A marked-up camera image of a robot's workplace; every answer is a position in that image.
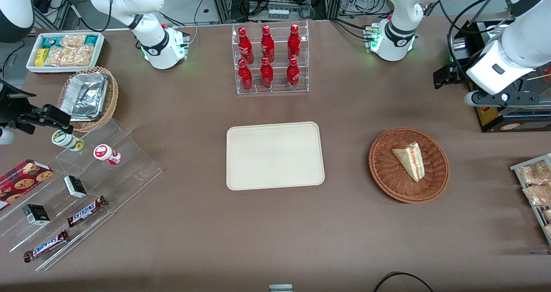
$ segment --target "small black box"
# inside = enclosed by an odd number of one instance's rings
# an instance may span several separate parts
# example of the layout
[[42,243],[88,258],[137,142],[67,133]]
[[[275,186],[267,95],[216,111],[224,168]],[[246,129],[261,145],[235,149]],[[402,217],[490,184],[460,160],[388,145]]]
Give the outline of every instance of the small black box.
[[34,225],[46,225],[50,221],[46,210],[41,205],[26,204],[23,207],[23,213],[29,223]]
[[86,189],[79,178],[76,178],[75,176],[66,176],[63,180],[65,181],[67,190],[69,190],[69,194],[78,198],[83,198],[86,196]]

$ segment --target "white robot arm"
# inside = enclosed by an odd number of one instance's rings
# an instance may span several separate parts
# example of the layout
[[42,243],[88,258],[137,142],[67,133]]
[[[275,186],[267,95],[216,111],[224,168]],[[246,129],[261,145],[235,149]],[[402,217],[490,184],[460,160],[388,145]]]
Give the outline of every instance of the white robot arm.
[[551,0],[509,1],[515,21],[486,44],[467,70],[469,78],[491,95],[551,61]]
[[419,3],[434,3],[438,0],[390,0],[394,11],[390,20],[384,19],[371,26],[370,51],[384,60],[398,61],[411,49],[415,30],[423,19]]
[[141,43],[145,59],[157,69],[171,68],[187,58],[183,34],[161,26],[157,17],[165,0],[91,0],[94,7],[126,25]]

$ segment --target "white tray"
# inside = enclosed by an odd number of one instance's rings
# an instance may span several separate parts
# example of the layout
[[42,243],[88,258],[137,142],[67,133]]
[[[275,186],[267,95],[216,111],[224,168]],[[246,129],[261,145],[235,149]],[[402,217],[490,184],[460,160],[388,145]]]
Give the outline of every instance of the white tray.
[[[82,35],[88,35],[88,36],[98,36],[98,40],[96,40],[96,44],[94,45],[94,52],[92,53],[90,64],[88,66],[63,66],[63,67],[35,66],[36,53],[44,43],[44,40],[50,37],[59,37],[67,34],[74,34],[74,35],[82,34]],[[77,72],[87,68],[94,68],[96,66],[96,63],[98,62],[98,59],[100,58],[100,53],[102,52],[104,40],[105,40],[104,35],[102,35],[101,33],[94,33],[92,31],[71,31],[71,32],[40,34],[38,35],[38,37],[36,37],[36,41],[33,46],[33,51],[31,52],[31,55],[29,55],[29,59],[27,60],[26,67],[30,72],[34,72],[35,74],[63,74],[66,72]]]
[[226,136],[230,190],[323,183],[319,127],[314,122],[232,127]]

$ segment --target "floor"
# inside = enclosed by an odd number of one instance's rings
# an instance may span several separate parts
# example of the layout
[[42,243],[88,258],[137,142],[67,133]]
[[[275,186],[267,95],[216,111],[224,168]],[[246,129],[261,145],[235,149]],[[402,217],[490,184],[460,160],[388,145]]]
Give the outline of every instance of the floor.
[[[212,24],[217,22],[218,16],[214,8],[213,0],[203,0],[203,2],[201,3],[201,7],[199,7],[198,9],[200,1],[201,0],[165,0],[165,6],[161,11],[167,16],[171,17],[172,19],[175,19],[184,24],[193,23],[193,17],[194,17],[195,11],[197,11],[197,17],[195,19],[197,23]],[[474,1],[476,0],[451,0],[451,1],[443,2],[443,6],[449,15],[456,15],[461,10],[463,10],[463,8],[465,8],[466,6],[468,6]],[[373,1],[369,1],[369,0],[358,1],[358,5],[362,7],[364,6],[368,7],[368,5],[370,4],[372,5]],[[386,3],[384,3],[384,7],[378,6],[377,10],[379,8],[380,8],[380,11],[379,11],[380,13],[389,11]],[[98,12],[90,2],[79,4],[77,6],[77,9],[79,13],[82,15],[83,19],[85,19],[88,25],[90,25],[92,28],[103,28],[105,26],[105,23],[108,17],[103,13]],[[506,10],[505,0],[492,0],[484,10],[484,13],[498,13],[498,12],[503,12],[505,10]],[[473,9],[471,11],[471,13],[475,13],[475,12],[476,12],[476,9]],[[437,7],[433,10],[431,15],[441,16],[443,15],[443,13],[441,9]],[[158,16],[158,17],[161,22],[168,23],[168,24],[171,23],[170,21],[164,19],[161,16]],[[116,19],[112,19],[110,21],[108,28],[109,29],[124,28],[124,25],[122,25]],[[74,30],[74,29],[85,29],[85,27],[83,27],[82,25],[80,25],[79,27],[78,19],[75,17],[74,12],[69,11],[67,15],[67,19],[65,20],[65,23],[63,25],[63,29]],[[6,67],[5,79],[14,85],[21,85],[26,76],[25,64],[26,64],[27,58],[29,58],[29,55],[32,49],[33,39],[28,38],[25,41],[26,41],[25,47],[17,51],[15,54],[16,56],[15,63],[13,65]],[[6,56],[17,47],[19,47],[18,43],[14,43],[13,45],[7,44],[7,43],[0,43],[0,60],[1,60],[0,62],[3,62]]]

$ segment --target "sandwich slice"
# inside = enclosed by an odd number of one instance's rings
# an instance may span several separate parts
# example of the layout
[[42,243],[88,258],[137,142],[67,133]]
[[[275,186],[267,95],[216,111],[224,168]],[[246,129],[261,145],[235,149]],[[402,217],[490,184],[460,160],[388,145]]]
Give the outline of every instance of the sandwich slice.
[[425,176],[423,157],[417,143],[413,142],[407,146],[392,149],[392,153],[402,163],[402,166],[415,182],[419,182]]

